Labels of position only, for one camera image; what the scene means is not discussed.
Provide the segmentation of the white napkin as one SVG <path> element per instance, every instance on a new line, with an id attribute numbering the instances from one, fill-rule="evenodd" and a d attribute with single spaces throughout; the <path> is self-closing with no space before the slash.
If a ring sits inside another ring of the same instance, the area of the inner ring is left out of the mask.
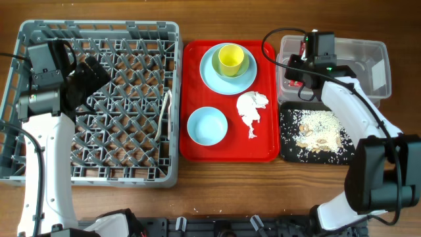
<path id="1" fill-rule="evenodd" d="M 256 138 L 253 122 L 260 122 L 260 115 L 257 109 L 265 109 L 269 104 L 267 97 L 259 92 L 246 92 L 237 99 L 236 108 L 242 121 L 249 128 L 248 138 Z"/>

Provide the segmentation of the yellow plastic cup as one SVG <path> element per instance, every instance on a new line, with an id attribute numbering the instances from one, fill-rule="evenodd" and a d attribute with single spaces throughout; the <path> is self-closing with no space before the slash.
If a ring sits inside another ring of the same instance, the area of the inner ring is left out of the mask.
<path id="1" fill-rule="evenodd" d="M 220 48 L 218 60 L 221 72 L 226 76 L 234 76 L 241 68 L 245 54 L 237 44 L 227 44 Z"/>

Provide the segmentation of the light green bowl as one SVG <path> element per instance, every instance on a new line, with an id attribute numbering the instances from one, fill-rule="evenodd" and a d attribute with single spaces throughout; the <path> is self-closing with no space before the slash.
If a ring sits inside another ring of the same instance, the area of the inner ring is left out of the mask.
<path id="1" fill-rule="evenodd" d="M 233 76 L 227 76 L 220 69 L 220 62 L 219 62 L 218 54 L 219 54 L 221 48 L 222 47 L 219 47 L 212 55 L 212 67 L 215 70 L 216 74 L 223 80 L 238 78 L 238 77 L 242 76 L 243 74 L 245 74 L 245 72 L 249 68 L 249 56 L 248 56 L 248 54 L 244 51 L 244 60 L 241 64 L 238 72 Z"/>

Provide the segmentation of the light blue bowl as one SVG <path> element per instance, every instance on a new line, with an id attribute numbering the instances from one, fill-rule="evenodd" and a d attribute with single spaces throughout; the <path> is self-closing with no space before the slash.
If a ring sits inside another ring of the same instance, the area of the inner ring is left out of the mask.
<path id="1" fill-rule="evenodd" d="M 187 120 L 189 137 L 202 146 L 212 146 L 221 142 L 228 131 L 225 115 L 214 107 L 200 107 Z"/>

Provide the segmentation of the red snack wrapper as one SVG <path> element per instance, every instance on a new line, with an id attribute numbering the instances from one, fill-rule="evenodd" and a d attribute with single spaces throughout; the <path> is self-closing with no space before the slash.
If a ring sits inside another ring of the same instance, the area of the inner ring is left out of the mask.
<path id="1" fill-rule="evenodd" d="M 300 50 L 299 50 L 299 56 L 301 57 L 301 60 L 303 60 L 303 61 L 306 61 L 305 48 L 306 48 L 305 41 L 303 40 L 303 41 L 300 42 Z M 291 80 L 289 82 L 289 86 L 291 86 L 291 87 L 301 87 L 302 85 L 303 85 L 302 82 L 298 82 L 298 81 L 294 81 L 294 80 Z"/>

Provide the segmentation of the white plastic fork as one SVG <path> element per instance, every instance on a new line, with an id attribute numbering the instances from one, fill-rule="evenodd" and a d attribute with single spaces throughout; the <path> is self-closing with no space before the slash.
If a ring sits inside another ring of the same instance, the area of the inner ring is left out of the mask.
<path id="1" fill-rule="evenodd" d="M 168 98 L 169 98 L 169 92 L 166 92 L 164 95 L 164 99 L 162 101 L 162 108 L 159 114 L 159 122 L 158 122 L 158 127 L 157 127 L 157 133 L 155 135 L 155 141 L 159 141 L 161 133 L 162 133 L 162 120 L 163 120 L 163 116 L 164 116 L 164 112 L 166 109 L 166 104 L 168 102 Z"/>

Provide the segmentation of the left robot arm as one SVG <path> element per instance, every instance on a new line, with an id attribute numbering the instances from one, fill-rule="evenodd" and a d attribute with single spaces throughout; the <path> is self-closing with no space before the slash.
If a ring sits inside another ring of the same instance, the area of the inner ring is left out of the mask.
<path id="1" fill-rule="evenodd" d="M 111 78 L 94 57 L 79 63 L 70 43 L 62 39 L 32 45 L 28 53 L 32 79 L 16 102 L 26 147 L 17 234 L 39 236 L 78 226 L 69 161 L 77 108 Z"/>

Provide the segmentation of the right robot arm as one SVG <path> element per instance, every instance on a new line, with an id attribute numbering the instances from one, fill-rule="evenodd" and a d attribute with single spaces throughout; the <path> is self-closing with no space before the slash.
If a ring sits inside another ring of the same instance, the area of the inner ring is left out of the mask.
<path id="1" fill-rule="evenodd" d="M 344 191 L 316 205 L 309 232 L 326 236 L 368 219 L 388 226 L 420 201 L 420 137 L 392 125 L 363 92 L 356 74 L 337 65 L 332 32 L 305 32 L 305 57 L 292 55 L 285 77 L 301 82 L 339 119 L 355 146 Z"/>

